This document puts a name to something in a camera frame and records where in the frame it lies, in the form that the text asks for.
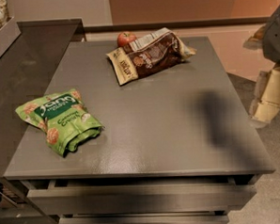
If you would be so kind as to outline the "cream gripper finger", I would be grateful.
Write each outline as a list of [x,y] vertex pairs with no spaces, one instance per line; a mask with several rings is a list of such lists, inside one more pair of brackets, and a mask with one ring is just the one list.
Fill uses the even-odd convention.
[[272,122],[279,111],[278,105],[262,103],[258,99],[253,100],[249,108],[250,124],[256,129],[263,128]]
[[280,65],[259,73],[254,95],[261,103],[280,105]]

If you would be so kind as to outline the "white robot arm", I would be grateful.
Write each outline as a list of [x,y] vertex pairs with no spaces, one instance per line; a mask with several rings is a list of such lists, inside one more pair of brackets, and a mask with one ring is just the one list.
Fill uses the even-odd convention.
[[270,124],[280,111],[280,5],[247,42],[261,48],[264,57],[275,64],[271,71],[261,71],[257,78],[249,108],[250,122],[257,129]]

